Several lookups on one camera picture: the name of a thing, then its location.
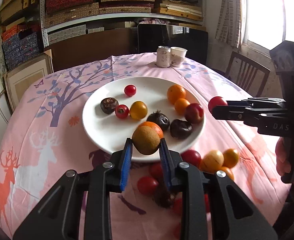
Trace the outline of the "small red tomato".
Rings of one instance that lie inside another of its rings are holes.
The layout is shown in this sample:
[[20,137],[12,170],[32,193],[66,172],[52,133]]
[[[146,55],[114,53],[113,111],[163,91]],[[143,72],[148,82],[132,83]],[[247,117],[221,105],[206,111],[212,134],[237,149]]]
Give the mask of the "small red tomato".
[[213,98],[211,98],[211,100],[208,103],[208,110],[210,111],[210,113],[213,113],[213,109],[216,106],[227,106],[228,103],[227,101],[221,97],[221,96],[215,96]]

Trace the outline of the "dark red plum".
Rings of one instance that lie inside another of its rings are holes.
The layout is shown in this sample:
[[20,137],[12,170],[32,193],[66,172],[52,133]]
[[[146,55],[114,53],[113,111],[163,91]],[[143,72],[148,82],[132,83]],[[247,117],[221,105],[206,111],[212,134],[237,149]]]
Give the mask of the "dark red plum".
[[199,103],[191,103],[187,106],[184,117],[191,124],[199,124],[204,118],[203,107]]

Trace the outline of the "brown kiwi fruit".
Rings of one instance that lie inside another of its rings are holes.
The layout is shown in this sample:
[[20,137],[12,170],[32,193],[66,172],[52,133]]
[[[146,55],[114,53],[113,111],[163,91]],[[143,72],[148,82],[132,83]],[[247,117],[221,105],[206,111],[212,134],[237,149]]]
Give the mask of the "brown kiwi fruit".
[[132,142],[139,153],[152,155],[158,150],[160,138],[151,127],[140,126],[134,131]]

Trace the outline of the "dark wooden chair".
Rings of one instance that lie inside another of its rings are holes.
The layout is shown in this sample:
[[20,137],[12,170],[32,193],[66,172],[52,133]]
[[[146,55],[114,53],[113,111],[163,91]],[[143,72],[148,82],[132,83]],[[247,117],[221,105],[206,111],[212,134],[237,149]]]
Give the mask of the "dark wooden chair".
[[249,92],[250,87],[254,83],[256,75],[259,72],[263,74],[263,77],[259,82],[257,93],[255,95],[255,97],[260,97],[263,93],[265,85],[267,84],[270,69],[240,53],[237,53],[236,51],[232,51],[227,70],[224,73],[225,77],[231,77],[230,74],[234,63],[239,64],[235,84],[246,92]]

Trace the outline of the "yellow orange fruit front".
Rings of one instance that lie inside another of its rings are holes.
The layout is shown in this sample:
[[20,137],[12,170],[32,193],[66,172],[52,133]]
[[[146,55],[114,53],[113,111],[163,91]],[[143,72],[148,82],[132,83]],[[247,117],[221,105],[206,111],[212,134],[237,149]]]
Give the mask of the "yellow orange fruit front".
[[230,168],[222,166],[220,170],[224,171],[231,180],[235,180],[235,176]]

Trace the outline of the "yellow orange fruit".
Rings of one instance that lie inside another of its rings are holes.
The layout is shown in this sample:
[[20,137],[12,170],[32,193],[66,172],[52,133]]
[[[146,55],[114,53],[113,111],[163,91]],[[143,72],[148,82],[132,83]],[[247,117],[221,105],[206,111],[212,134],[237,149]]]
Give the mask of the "yellow orange fruit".
[[239,152],[236,149],[229,148],[223,152],[224,163],[223,166],[233,168],[239,161]]
[[235,176],[230,168],[222,166],[220,170],[224,171],[231,180],[235,180]]

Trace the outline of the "yellow orange fruit back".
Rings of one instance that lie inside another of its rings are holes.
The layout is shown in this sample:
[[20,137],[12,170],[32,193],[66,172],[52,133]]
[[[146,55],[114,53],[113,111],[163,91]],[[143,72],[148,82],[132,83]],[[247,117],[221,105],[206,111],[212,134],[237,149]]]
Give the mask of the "yellow orange fruit back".
[[239,152],[236,149],[229,148],[223,152],[224,163],[223,166],[233,168],[239,161]]

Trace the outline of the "small orange on plate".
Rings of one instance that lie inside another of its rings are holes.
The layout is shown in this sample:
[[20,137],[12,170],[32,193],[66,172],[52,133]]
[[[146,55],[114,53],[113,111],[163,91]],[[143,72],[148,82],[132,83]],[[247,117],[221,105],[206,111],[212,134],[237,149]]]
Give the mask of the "small orange on plate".
[[185,115],[186,108],[189,105],[190,105],[190,102],[187,99],[180,98],[180,99],[176,100],[176,102],[174,103],[174,108],[175,108],[175,111],[179,115],[184,116]]

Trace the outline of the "dark water chestnut right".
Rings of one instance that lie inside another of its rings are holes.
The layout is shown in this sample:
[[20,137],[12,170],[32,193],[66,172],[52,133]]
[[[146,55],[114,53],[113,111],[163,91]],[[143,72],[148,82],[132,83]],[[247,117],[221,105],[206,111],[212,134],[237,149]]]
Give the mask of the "dark water chestnut right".
[[175,119],[170,124],[170,135],[175,139],[186,139],[192,131],[193,126],[188,121]]

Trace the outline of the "dark water chestnut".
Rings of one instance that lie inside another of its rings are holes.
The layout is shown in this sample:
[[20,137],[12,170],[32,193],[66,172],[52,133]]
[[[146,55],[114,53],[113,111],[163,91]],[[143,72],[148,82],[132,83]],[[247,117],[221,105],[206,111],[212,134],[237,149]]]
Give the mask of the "dark water chestnut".
[[163,132],[167,131],[168,128],[170,127],[169,118],[165,114],[163,114],[160,110],[157,110],[151,113],[148,116],[147,121],[157,124]]
[[100,108],[105,114],[112,114],[118,107],[119,102],[116,98],[104,98],[100,103]]
[[193,126],[188,121],[175,119],[170,124],[170,135],[175,139],[186,139],[192,131]]

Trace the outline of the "red tomato with stem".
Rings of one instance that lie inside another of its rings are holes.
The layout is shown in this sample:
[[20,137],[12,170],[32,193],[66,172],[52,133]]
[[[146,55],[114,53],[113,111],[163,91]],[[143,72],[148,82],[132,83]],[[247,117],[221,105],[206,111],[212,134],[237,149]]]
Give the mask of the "red tomato with stem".
[[178,223],[175,226],[173,235],[174,235],[175,239],[180,239],[180,236],[181,236],[181,223]]

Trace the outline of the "orange at plate back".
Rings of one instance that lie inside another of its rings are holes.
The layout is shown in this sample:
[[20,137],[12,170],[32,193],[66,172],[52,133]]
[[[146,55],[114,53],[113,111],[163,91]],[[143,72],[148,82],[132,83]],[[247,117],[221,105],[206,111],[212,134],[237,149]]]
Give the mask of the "orange at plate back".
[[167,90],[167,99],[174,105],[178,99],[186,98],[186,90],[180,85],[172,85]]

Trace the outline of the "large red tomato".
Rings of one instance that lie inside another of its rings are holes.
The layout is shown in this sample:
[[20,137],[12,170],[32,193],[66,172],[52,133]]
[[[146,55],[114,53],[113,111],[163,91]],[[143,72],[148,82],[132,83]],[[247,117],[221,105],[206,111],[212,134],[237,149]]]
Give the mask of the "large red tomato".
[[194,165],[195,167],[199,168],[202,157],[196,150],[187,150],[183,153],[181,153],[181,158],[183,161],[190,163],[191,165]]

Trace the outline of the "dark purple chestnut on cloth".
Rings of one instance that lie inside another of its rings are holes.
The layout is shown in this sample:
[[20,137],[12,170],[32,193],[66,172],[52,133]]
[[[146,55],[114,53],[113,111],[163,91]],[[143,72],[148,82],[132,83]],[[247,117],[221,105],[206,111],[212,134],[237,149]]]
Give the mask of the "dark purple chestnut on cloth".
[[163,208],[170,208],[175,202],[176,194],[168,191],[164,183],[159,183],[156,191],[154,192],[154,202]]

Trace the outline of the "patterned curtain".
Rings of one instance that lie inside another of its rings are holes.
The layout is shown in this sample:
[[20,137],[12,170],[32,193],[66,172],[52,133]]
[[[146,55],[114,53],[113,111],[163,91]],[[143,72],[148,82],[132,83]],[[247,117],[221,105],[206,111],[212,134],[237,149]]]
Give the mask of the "patterned curtain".
[[241,43],[241,27],[241,0],[222,0],[215,38],[238,48]]

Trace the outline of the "dark water chestnut middle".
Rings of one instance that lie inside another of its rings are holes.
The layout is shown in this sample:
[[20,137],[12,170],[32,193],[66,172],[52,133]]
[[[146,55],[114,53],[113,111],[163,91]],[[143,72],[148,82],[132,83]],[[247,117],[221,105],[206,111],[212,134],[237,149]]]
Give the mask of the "dark water chestnut middle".
[[157,110],[151,113],[148,116],[147,121],[157,124],[163,132],[167,131],[168,128],[170,127],[169,118],[165,114],[163,114],[160,110]]

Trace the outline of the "pink printed tablecloth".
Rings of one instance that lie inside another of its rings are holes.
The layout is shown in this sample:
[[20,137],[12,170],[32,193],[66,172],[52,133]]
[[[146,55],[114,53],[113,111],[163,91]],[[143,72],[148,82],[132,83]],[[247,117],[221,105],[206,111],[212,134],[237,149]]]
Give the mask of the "pink printed tablecloth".
[[[158,77],[191,91],[203,107],[214,96],[227,100],[248,94],[208,67],[186,59],[178,68],[158,68],[154,53],[111,56],[55,72],[24,93],[0,145],[0,227],[12,237],[35,204],[67,170],[91,170],[108,156],[87,137],[82,109],[101,86],[131,76]],[[269,223],[277,219],[289,192],[276,172],[276,137],[237,121],[218,121],[206,113],[200,154],[235,148],[240,162],[236,184]]]

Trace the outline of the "white paper cup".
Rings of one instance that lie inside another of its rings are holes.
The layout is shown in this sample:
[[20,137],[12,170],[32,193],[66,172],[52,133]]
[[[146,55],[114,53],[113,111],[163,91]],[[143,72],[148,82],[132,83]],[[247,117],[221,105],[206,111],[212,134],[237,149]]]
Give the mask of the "white paper cup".
[[186,57],[187,50],[180,47],[171,47],[170,49],[171,49],[171,56],[170,56],[171,66],[180,67]]

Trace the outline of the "large orange on plate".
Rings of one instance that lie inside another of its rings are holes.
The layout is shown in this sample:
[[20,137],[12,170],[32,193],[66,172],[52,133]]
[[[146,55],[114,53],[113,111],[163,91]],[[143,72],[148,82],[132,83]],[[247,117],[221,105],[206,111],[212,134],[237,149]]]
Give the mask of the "large orange on plate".
[[141,123],[138,127],[147,126],[153,129],[159,136],[160,139],[164,137],[162,129],[158,126],[158,124],[151,122],[151,121],[145,121]]

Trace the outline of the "white round plate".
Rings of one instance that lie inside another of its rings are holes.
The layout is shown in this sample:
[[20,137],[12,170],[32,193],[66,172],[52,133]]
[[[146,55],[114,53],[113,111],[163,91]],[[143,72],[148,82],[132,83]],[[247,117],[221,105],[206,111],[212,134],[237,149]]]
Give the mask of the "white round plate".
[[[134,85],[137,92],[128,97],[124,93],[127,85]],[[173,82],[156,77],[128,77],[107,83],[97,89],[87,100],[82,111],[82,123],[86,134],[91,141],[101,150],[108,154],[123,149],[125,141],[130,138],[140,124],[140,121],[131,117],[119,119],[114,113],[105,114],[100,103],[104,98],[116,98],[120,104],[127,107],[136,101],[142,101],[151,114],[160,110],[169,120],[180,119],[174,106],[167,99],[167,90]]]

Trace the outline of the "white drink can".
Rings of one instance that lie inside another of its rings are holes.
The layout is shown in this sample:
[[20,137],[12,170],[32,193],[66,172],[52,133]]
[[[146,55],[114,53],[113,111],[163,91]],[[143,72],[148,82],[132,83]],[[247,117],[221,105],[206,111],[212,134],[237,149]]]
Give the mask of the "white drink can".
[[161,68],[170,67],[170,52],[171,48],[159,46],[157,48],[156,65]]

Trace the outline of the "yellow tomato on plate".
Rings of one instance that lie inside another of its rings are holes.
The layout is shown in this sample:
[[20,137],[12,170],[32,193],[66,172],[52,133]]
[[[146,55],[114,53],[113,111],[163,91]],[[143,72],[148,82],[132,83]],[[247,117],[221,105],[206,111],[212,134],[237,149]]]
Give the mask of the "yellow tomato on plate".
[[134,102],[130,107],[130,116],[134,120],[142,120],[147,116],[148,108],[142,101]]

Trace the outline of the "red cherry tomato back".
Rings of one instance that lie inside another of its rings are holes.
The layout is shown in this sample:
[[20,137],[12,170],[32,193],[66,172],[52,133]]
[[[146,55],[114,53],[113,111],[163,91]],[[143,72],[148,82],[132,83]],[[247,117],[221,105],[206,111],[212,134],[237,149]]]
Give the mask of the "red cherry tomato back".
[[128,97],[132,97],[136,94],[137,89],[134,85],[127,85],[124,88],[124,93],[128,96]]

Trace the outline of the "red cherry tomato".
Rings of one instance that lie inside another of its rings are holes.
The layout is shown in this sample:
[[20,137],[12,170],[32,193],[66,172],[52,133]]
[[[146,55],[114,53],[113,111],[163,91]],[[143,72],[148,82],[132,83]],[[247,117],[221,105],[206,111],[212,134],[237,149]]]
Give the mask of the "red cherry tomato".
[[128,97],[132,97],[136,94],[137,89],[134,85],[127,85],[124,88],[124,93],[128,96]]
[[125,119],[129,115],[129,109],[126,105],[118,105],[115,109],[116,117],[119,119]]

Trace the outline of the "red cherry tomato front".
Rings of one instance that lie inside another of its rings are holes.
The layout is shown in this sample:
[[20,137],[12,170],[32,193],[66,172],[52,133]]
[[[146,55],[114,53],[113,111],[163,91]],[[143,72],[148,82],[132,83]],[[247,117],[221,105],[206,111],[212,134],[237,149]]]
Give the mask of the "red cherry tomato front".
[[129,109],[126,105],[118,105],[115,109],[116,117],[119,119],[125,119],[129,115]]

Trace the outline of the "dark water chestnut left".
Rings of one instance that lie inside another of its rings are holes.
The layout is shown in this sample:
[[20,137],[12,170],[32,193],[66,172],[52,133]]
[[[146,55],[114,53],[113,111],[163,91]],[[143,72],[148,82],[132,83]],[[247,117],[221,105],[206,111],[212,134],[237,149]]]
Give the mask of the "dark water chestnut left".
[[100,108],[105,114],[112,114],[118,107],[119,102],[116,98],[104,98],[100,103]]

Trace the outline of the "dark wooden cabinet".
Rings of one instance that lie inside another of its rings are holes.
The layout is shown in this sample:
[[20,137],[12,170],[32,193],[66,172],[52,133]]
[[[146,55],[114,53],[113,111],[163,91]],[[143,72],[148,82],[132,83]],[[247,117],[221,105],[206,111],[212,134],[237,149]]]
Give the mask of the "dark wooden cabinet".
[[46,50],[52,52],[54,72],[70,67],[138,53],[137,28],[119,28],[81,35],[54,43]]

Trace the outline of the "framed picture leaning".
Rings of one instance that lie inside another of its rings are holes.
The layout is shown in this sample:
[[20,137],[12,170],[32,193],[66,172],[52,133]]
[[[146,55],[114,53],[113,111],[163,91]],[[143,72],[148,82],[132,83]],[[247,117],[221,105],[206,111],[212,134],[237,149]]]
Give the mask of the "framed picture leaning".
[[37,80],[53,73],[52,53],[47,50],[4,74],[11,111],[14,112],[25,91]]

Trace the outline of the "metal storage shelf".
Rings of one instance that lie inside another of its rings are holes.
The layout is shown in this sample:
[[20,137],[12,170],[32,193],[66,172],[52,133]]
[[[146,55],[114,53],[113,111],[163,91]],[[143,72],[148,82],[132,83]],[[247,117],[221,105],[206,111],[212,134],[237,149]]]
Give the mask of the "metal storage shelf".
[[40,0],[40,25],[45,47],[94,30],[94,21],[114,18],[156,22],[204,22],[206,0]]

